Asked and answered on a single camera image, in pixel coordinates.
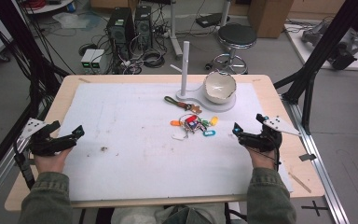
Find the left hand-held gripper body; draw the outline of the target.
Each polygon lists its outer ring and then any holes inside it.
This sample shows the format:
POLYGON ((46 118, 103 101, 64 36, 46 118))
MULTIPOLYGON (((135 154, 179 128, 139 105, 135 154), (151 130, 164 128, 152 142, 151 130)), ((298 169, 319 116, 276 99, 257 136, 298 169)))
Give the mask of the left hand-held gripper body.
POLYGON ((50 133, 44 133, 43 128, 48 125, 45 121, 28 119, 21 135, 20 140, 31 138, 30 149, 34 155, 48 157, 54 156, 58 152, 72 148, 77 140, 71 137, 71 134, 53 138, 50 133))

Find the key bunch with coloured tags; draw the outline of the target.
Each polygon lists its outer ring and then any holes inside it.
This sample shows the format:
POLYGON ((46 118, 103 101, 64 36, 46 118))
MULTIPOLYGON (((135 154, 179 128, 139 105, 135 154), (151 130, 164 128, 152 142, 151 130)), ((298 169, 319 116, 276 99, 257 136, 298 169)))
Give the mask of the key bunch with coloured tags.
POLYGON ((185 114, 178 120, 172 120, 170 124, 175 127, 180 127, 185 133, 180 135, 174 133, 172 139, 183 141, 188 138, 191 133, 201 132, 203 136, 214 136, 216 134, 212 127, 215 126, 219 118, 213 116, 210 119, 202 119, 195 114, 185 114))

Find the brown leather keychain green loop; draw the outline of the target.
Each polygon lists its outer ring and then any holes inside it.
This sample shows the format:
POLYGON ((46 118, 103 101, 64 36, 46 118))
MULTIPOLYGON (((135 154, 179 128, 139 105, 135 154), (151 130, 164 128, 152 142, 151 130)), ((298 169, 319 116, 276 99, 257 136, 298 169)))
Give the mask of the brown leather keychain green loop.
POLYGON ((184 102, 179 102, 174 100, 172 97, 170 96, 165 96, 164 100, 172 105, 176 105, 178 107, 183 108, 185 111, 191 111, 195 114, 200 114, 202 112, 202 110, 200 109, 200 107, 198 105, 194 105, 194 104, 187 104, 184 102))

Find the white key stand with post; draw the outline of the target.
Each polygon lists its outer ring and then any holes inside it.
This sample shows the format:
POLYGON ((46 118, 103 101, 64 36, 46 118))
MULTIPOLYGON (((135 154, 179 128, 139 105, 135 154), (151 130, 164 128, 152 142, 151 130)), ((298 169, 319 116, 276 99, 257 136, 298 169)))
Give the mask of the white key stand with post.
POLYGON ((196 90, 188 90, 186 88, 187 84, 187 70, 188 70, 188 63, 189 63, 189 45, 190 43, 188 41, 184 42, 183 46, 183 56, 182 56, 182 79, 181 79, 181 89, 176 93, 176 98, 179 100, 183 100, 185 102, 195 102, 201 105, 203 108, 217 112, 222 113, 230 110, 234 107, 236 104, 236 92, 233 98, 225 104, 218 105, 215 103, 210 102, 204 95, 203 95, 203 89, 202 84, 196 89, 196 90))

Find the person's left hand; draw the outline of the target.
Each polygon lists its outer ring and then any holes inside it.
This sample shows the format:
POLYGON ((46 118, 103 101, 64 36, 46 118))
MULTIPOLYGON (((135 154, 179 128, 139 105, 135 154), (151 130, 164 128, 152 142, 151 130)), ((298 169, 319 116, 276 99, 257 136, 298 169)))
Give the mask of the person's left hand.
POLYGON ((55 156, 41 157, 34 155, 34 163, 38 173, 61 173, 65 165, 65 160, 70 152, 71 148, 68 148, 55 156))

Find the person's right hand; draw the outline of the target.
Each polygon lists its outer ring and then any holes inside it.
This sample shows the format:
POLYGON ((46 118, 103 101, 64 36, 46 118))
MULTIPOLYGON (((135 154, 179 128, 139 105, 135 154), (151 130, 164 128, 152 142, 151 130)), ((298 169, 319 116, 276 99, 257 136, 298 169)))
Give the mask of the person's right hand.
POLYGON ((247 147, 254 168, 276 169, 274 151, 261 152, 258 148, 247 147))

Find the white cracked bowl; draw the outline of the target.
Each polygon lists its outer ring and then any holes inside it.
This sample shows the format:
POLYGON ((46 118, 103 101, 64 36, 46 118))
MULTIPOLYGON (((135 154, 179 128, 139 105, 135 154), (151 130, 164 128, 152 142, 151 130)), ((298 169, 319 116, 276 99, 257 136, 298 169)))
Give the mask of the white cracked bowl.
POLYGON ((237 83, 233 76, 210 73, 203 80, 203 95, 212 103, 222 105, 228 103, 235 95, 237 83))

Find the thin wooden stick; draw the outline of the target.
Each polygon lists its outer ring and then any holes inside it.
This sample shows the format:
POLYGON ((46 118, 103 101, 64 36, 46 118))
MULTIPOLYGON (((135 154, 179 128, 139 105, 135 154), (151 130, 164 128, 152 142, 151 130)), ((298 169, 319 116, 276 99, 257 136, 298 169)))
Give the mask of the thin wooden stick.
POLYGON ((288 173, 305 191, 307 191, 308 193, 311 193, 311 189, 304 183, 302 182, 297 176, 295 176, 294 174, 292 174, 291 172, 288 173))

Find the white foam mat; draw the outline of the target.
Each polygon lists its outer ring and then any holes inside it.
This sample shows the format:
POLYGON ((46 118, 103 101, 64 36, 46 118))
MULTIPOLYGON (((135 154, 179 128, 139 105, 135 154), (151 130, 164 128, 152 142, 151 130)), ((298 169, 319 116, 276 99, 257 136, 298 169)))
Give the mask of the white foam mat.
POLYGON ((74 202, 231 196, 246 193, 252 175, 234 125, 259 133, 255 88, 238 85, 236 103, 218 114, 210 134, 172 122, 187 113, 166 102, 176 83, 81 84, 62 122, 85 134, 66 159, 74 202))

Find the black round stool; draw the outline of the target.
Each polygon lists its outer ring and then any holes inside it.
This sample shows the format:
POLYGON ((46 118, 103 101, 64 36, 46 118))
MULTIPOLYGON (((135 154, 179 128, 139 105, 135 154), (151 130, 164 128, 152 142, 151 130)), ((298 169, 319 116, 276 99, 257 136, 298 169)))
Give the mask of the black round stool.
POLYGON ((249 49, 256 43, 257 36, 250 26, 230 23, 218 31, 219 42, 227 48, 227 53, 222 53, 213 59, 213 66, 219 71, 228 74, 246 75, 248 66, 245 60, 236 54, 239 49, 249 49))

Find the white platform with grey machine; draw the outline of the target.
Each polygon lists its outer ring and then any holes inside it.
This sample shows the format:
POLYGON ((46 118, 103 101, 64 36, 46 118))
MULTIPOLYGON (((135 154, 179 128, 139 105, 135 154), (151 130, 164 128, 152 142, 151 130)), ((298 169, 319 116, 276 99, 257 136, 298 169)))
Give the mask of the white platform with grey machine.
MULTIPOLYGON (((302 63, 310 57, 320 42, 332 17, 322 21, 290 21, 284 25, 302 63)), ((350 28, 334 46, 322 69, 358 71, 358 35, 350 28)))

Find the large black computer tower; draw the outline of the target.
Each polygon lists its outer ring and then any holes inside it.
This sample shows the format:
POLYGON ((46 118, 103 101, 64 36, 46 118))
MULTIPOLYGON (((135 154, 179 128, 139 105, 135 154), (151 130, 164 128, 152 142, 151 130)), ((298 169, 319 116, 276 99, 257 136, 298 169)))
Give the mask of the large black computer tower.
POLYGON ((131 9, 129 7, 114 8, 106 29, 114 51, 122 58, 131 59, 131 41, 135 38, 131 9))

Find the flat black device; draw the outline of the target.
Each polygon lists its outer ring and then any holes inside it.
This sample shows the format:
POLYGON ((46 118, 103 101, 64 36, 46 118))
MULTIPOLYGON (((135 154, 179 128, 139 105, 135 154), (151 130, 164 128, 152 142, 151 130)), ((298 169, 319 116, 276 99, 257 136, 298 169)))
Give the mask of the flat black device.
POLYGON ((207 16, 200 16, 195 19, 195 22, 201 26, 202 28, 217 26, 221 24, 222 14, 221 13, 213 13, 207 16))

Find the round white table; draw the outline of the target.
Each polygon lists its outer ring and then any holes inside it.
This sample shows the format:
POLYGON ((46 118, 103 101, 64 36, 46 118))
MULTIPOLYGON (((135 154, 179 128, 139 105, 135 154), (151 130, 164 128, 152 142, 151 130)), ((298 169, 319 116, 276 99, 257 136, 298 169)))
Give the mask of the round white table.
POLYGON ((75 0, 21 0, 20 6, 29 14, 40 14, 61 8, 69 10, 76 8, 75 0))

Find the slim black computer tower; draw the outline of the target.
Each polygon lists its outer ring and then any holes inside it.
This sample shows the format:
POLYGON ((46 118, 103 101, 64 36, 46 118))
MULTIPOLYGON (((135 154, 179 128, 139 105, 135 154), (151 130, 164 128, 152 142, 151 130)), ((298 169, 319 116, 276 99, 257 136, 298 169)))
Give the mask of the slim black computer tower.
POLYGON ((134 22, 139 48, 150 49, 152 47, 151 7, 138 6, 135 10, 134 22))

